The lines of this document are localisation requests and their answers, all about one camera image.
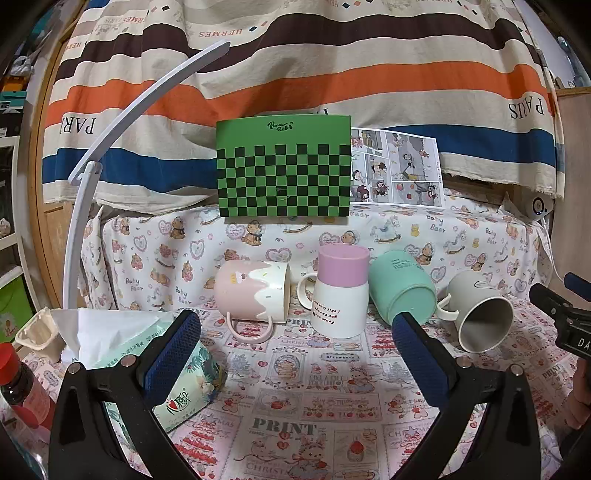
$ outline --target fabric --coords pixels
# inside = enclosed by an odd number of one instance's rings
[[[547,283],[552,266],[542,227],[485,203],[455,196],[447,210],[352,205],[349,217],[219,217],[217,206],[155,217],[117,217],[101,226],[103,209],[86,225],[82,292],[96,309],[174,310],[213,303],[217,269],[227,260],[289,262],[291,282],[313,272],[319,246],[362,245],[371,260],[404,249],[440,293],[463,270],[482,275],[501,293],[524,298]]]
[[[503,370],[516,363],[526,370],[545,480],[561,461],[557,436],[565,433],[564,402],[576,358],[555,346],[549,317],[526,300],[510,298],[515,318],[507,340],[470,356],[479,367]],[[368,311],[365,332],[342,341],[315,333],[308,314],[292,305],[288,323],[276,325],[273,338],[255,346],[234,340],[212,305],[198,305],[197,311],[202,342],[227,366],[229,378],[214,403],[169,436],[203,479],[320,480],[329,473],[331,478],[389,479],[438,413],[426,404],[374,309]],[[258,325],[239,324],[251,331]],[[424,328],[453,356],[466,355],[451,323],[431,321]],[[56,398],[67,365],[35,353],[25,362]],[[9,422],[14,414],[1,402],[0,419],[23,439],[26,427],[18,419]],[[477,406],[446,473],[460,466],[482,415],[483,406]],[[123,435],[118,437],[130,464],[147,473]],[[27,445],[47,461],[47,446]]]
[[[216,122],[274,112],[350,115],[356,127],[436,137],[444,172],[563,194],[553,87],[510,0],[89,6],[51,93],[46,202],[73,200],[65,179],[97,135],[218,40],[230,52],[151,106],[104,156],[98,202],[143,213],[194,204],[215,188]]]

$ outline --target white robot device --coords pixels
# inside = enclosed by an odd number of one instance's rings
[[[554,200],[550,195],[523,188],[515,192],[514,203],[523,215],[532,220],[541,220],[554,210]]]

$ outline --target wall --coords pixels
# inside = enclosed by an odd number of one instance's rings
[[[569,93],[575,92],[587,93],[569,95]],[[558,108],[564,126],[567,168],[564,199],[556,201],[554,210],[552,250],[560,275],[570,271],[591,281],[591,255],[589,255],[591,87],[576,90],[564,89],[557,93]],[[589,303],[564,288],[558,278],[552,279],[550,288],[576,307],[589,308]]]
[[[565,87],[568,86],[569,80],[573,80],[574,71],[566,53],[525,0],[513,0],[513,2],[519,9],[538,47],[544,53],[548,68],[554,76],[560,77]]]

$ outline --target cable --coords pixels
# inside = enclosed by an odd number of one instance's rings
[[[562,283],[564,283],[564,277],[561,277],[560,274],[558,273],[558,270],[556,270],[556,263],[554,262],[554,254],[552,253],[552,242],[550,241],[550,232],[548,231],[548,225],[546,224],[546,218],[542,217],[540,219],[540,222],[542,224],[542,227],[544,228],[544,231],[546,232],[546,237],[548,238],[548,253],[550,254],[550,262],[552,263],[552,268],[554,269],[554,273],[556,274],[558,279]]]

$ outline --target mug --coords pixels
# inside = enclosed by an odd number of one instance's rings
[[[262,343],[271,337],[273,323],[285,323],[290,306],[290,266],[282,262],[228,260],[217,272],[213,294],[228,328],[243,343]],[[268,322],[265,333],[240,335],[232,319]]]
[[[372,262],[369,296],[388,325],[402,312],[410,312],[422,325],[437,306],[437,290],[431,277],[403,250],[390,250]]]
[[[369,250],[358,245],[320,247],[318,273],[305,275],[297,285],[297,297],[311,310],[310,323],[332,338],[351,338],[365,330],[368,310]],[[313,299],[306,296],[305,281],[316,278]]]
[[[444,310],[445,306],[454,311]],[[436,314],[456,324],[460,346],[469,353],[484,353],[497,347],[513,323],[511,302],[472,270],[452,278]]]

